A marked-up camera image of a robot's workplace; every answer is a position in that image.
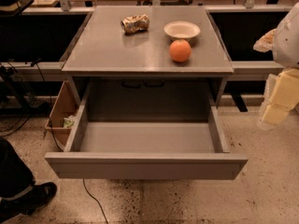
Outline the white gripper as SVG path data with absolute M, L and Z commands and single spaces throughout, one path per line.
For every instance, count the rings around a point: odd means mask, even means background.
M 299 3 L 279 23 L 253 45 L 259 52 L 273 50 L 274 61 L 286 68 L 270 74 L 265 83 L 258 127 L 272 130 L 299 104 Z

